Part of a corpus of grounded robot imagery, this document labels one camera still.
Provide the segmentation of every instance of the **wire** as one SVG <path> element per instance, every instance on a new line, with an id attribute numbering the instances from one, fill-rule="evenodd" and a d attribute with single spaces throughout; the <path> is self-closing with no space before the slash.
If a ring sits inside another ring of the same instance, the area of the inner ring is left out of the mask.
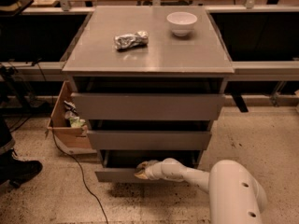
<path id="1" fill-rule="evenodd" d="M 53 127 L 53 120 L 50 119 L 50 124 L 51 124 L 51 127 L 52 127 L 52 134 L 53 134 L 53 140 L 54 140 L 54 143 L 55 143 L 55 146 L 62 152 L 64 153 L 65 155 L 67 155 L 68 157 L 72 158 L 79 166 L 80 170 L 81 170 L 81 173 L 82 173 L 82 180 L 83 180 L 83 183 L 84 183 L 84 186 L 85 186 L 85 189 L 96 199 L 96 201 L 99 203 L 101 209 L 102 209 L 102 213 L 104 214 L 104 217 L 105 217 L 105 220 L 106 220 L 106 223 L 109 224 L 108 222 L 108 219 L 107 219 L 107 215 L 105 213 L 105 210 L 103 208 L 103 205 L 101 203 L 101 201 L 99 200 L 99 198 L 88 188 L 87 184 L 86 184 L 86 181 L 85 181 L 85 175 L 84 175 L 84 171 L 83 171 L 83 168 L 82 168 L 82 165 L 81 163 L 76 159 L 75 156 L 73 155 L 70 155 L 66 152 L 64 152 L 58 145 L 57 145 L 57 141 L 56 141 L 56 138 L 55 138 L 55 134 L 54 134 L 54 127 Z"/>
<path id="2" fill-rule="evenodd" d="M 14 66 L 11 61 L 13 62 L 13 60 L 8 61 L 8 64 L 11 66 L 11 68 L 14 71 L 14 74 L 19 73 L 18 69 L 16 66 Z M 24 79 L 22 77 L 14 77 L 14 80 L 19 79 L 21 81 L 21 85 L 23 87 L 23 89 L 29 94 L 29 100 L 30 100 L 30 105 L 32 104 L 33 101 L 36 101 L 36 95 L 35 95 L 35 91 L 32 89 L 32 87 L 30 86 L 28 81 L 24 81 Z"/>
<path id="3" fill-rule="evenodd" d="M 27 117 L 26 120 L 22 122 L 22 124 L 20 124 L 18 127 L 16 127 L 15 129 L 13 129 L 11 132 L 15 132 L 15 131 L 19 130 L 19 128 L 20 128 L 25 122 L 27 122 L 27 121 L 29 120 L 29 118 L 31 118 L 32 116 L 33 116 L 32 114 L 29 115 L 29 117 Z"/>
<path id="4" fill-rule="evenodd" d="M 41 75 L 43 76 L 44 80 L 47 82 L 47 80 L 46 80 L 46 76 L 45 76 L 43 70 L 40 68 L 39 62 L 37 62 L 36 64 L 37 64 L 37 66 L 38 66 L 38 68 L 39 68 L 39 71 L 40 71 Z"/>
<path id="5" fill-rule="evenodd" d="M 13 127 L 15 127 L 15 126 L 21 121 L 22 118 L 23 118 L 23 114 L 21 114 L 21 116 L 20 116 L 20 118 L 19 118 L 19 120 L 18 120 L 17 122 L 15 122 L 13 125 L 11 125 L 11 126 L 9 127 L 9 130 L 11 131 L 11 129 L 12 129 Z"/>

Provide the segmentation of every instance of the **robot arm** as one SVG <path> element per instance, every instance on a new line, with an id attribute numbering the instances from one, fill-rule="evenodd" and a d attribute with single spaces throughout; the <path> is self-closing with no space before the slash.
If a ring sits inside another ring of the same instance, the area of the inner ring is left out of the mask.
<path id="1" fill-rule="evenodd" d="M 209 194 L 213 224 L 262 224 L 267 199 L 263 187 L 235 161 L 217 162 L 210 174 L 188 168 L 174 159 L 145 161 L 135 176 L 142 179 L 187 181 Z"/>

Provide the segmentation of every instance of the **terrazzo floor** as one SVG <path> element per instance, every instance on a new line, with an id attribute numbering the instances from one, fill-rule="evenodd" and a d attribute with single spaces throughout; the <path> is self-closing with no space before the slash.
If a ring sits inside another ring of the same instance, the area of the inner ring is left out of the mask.
<path id="1" fill-rule="evenodd" d="M 12 124 L 16 119 L 8 119 Z M 39 160 L 43 171 L 19 189 L 0 186 L 1 224 L 102 224 L 99 203 L 84 188 L 78 164 L 45 135 L 49 119 L 29 119 L 13 133 L 15 149 L 26 160 Z M 264 224 L 299 223 L 299 114 L 294 106 L 250 106 L 249 113 L 226 106 L 214 122 L 201 169 L 217 161 L 243 164 L 262 184 L 268 205 Z M 186 183 L 99 183 L 95 154 L 77 155 L 86 184 L 99 198 L 108 223 L 210 223 L 207 194 Z"/>

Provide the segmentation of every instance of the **wrapper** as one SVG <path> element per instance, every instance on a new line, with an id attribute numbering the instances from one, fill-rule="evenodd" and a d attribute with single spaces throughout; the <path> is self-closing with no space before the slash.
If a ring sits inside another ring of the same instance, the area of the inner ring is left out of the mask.
<path id="1" fill-rule="evenodd" d="M 146 31 L 139 31 L 135 34 L 115 36 L 114 43 L 117 50 L 145 46 L 149 43 L 149 34 Z"/>

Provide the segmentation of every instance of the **shoe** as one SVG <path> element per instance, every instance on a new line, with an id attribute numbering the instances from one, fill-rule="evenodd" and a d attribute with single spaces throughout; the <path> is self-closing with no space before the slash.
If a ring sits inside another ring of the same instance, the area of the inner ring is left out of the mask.
<path id="1" fill-rule="evenodd" d="M 0 185 L 9 180 L 14 188 L 38 175 L 43 168 L 39 161 L 19 161 L 14 149 L 0 155 Z"/>

